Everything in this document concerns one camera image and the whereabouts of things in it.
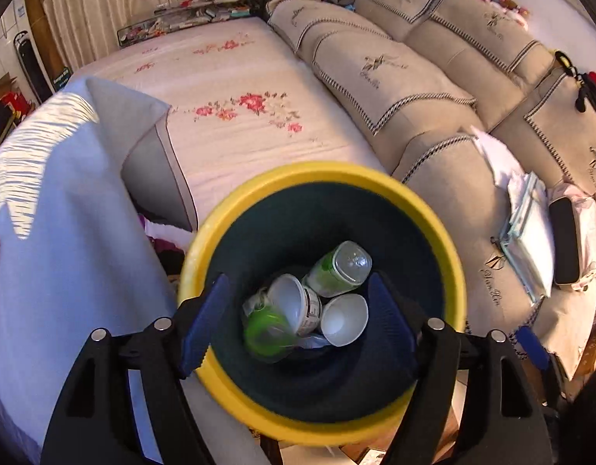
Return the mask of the yellow rimmed dark trash bin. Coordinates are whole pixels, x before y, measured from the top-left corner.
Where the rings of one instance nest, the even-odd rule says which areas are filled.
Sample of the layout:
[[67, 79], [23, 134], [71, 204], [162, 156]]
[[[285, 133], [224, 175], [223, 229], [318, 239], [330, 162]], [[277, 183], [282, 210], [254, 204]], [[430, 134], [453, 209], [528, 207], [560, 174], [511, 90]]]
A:
[[[260, 174], [231, 192], [200, 226], [178, 290], [185, 301], [219, 275], [229, 277], [231, 300], [196, 375], [246, 426], [294, 443], [345, 444], [376, 434], [405, 413], [413, 382], [370, 315], [369, 277], [345, 293], [361, 295], [369, 306], [369, 323], [353, 343], [331, 345], [319, 323], [307, 336], [295, 334], [296, 348], [276, 363], [261, 362], [245, 348], [243, 303], [267, 295], [280, 275], [302, 283], [318, 260], [347, 240], [373, 259], [369, 277], [385, 275], [426, 316], [462, 329], [467, 298], [458, 253], [441, 220], [413, 190], [382, 172], [336, 162]], [[322, 310], [333, 299], [319, 298]]]

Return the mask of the green labelled plastic bottle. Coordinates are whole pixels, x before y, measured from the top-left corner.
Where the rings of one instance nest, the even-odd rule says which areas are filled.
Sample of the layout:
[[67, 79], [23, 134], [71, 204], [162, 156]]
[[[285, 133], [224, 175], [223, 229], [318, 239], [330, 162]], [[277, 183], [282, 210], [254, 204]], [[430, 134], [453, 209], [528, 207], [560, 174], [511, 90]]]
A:
[[350, 293], [362, 286], [372, 271], [373, 259], [351, 240], [324, 255], [303, 277], [302, 283], [323, 298]]

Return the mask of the blue patterned tablecloth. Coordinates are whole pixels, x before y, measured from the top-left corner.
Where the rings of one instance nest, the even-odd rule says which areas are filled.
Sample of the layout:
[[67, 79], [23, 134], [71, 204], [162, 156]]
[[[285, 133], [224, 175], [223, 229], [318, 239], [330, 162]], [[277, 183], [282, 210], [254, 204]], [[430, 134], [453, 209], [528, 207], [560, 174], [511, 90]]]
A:
[[[135, 334], [180, 306], [141, 212], [190, 244], [194, 204], [167, 131], [165, 102], [98, 78], [41, 105], [0, 147], [0, 464], [41, 452], [71, 367], [99, 327]], [[211, 464], [262, 464], [248, 428], [195, 378], [181, 382]], [[146, 464], [165, 464], [129, 373]]]

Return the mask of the white papers on sofa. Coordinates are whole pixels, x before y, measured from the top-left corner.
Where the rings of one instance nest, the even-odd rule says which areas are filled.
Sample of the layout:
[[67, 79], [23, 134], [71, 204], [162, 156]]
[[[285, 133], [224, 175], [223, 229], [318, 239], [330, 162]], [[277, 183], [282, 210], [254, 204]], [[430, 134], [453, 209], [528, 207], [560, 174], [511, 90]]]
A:
[[535, 173], [524, 171], [504, 143], [475, 127], [470, 134], [494, 184], [509, 200], [509, 214], [497, 244], [536, 305], [551, 295], [555, 277], [555, 241], [546, 187]]

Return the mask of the black plush toy on sofa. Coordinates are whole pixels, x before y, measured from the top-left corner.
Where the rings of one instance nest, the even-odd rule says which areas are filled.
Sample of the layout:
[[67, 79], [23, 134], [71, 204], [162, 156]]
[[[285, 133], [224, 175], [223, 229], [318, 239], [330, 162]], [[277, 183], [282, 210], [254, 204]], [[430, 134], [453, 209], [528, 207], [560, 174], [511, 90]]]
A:
[[590, 106], [596, 113], [596, 72], [579, 71], [566, 53], [560, 50], [555, 51], [555, 61], [564, 69], [569, 78], [577, 82], [577, 97], [574, 101], [574, 107], [578, 112], [584, 114], [587, 106]]

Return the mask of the white paper cup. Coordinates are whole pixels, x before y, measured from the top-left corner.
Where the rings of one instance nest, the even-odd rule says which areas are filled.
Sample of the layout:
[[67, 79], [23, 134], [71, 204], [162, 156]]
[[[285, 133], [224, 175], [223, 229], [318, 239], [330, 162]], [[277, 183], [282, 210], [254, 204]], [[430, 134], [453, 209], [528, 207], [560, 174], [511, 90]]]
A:
[[283, 274], [277, 277], [267, 289], [267, 298], [297, 336], [307, 336], [319, 326], [322, 313], [320, 298], [295, 276]]

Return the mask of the beige sofa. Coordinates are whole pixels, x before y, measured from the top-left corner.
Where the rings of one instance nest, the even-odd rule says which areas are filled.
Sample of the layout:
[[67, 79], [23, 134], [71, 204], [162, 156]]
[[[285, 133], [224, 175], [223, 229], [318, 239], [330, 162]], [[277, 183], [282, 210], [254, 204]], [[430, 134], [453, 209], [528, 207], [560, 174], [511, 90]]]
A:
[[466, 328], [529, 326], [568, 377], [582, 368], [596, 278], [534, 305], [497, 244], [506, 192], [471, 127], [504, 143], [550, 191], [567, 183], [596, 201], [596, 113], [574, 107], [577, 82], [555, 53], [480, 0], [442, 0], [415, 22], [369, 0], [267, 0], [272, 28], [336, 96], [380, 163], [435, 211], [455, 244]]

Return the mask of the black tower fan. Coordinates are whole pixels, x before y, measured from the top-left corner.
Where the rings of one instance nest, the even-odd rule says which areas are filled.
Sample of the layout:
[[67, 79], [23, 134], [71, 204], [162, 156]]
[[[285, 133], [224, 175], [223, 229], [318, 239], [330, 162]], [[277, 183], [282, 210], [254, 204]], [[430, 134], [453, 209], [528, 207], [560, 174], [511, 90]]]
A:
[[38, 103], [43, 104], [52, 97], [53, 91], [47, 82], [44, 71], [41, 69], [30, 34], [28, 31], [19, 31], [14, 37], [13, 43], [16, 56], [19, 58], [19, 64], [21, 64], [32, 93], [38, 99]]

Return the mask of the cluttered glass low table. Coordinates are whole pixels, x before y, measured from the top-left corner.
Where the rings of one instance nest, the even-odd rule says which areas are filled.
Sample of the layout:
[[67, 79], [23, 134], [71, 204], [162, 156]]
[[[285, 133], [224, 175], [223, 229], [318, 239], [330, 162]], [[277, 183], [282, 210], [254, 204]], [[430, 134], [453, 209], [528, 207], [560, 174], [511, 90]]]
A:
[[120, 48], [176, 33], [183, 29], [251, 16], [254, 0], [183, 0], [158, 7], [151, 16], [137, 18], [116, 32]]

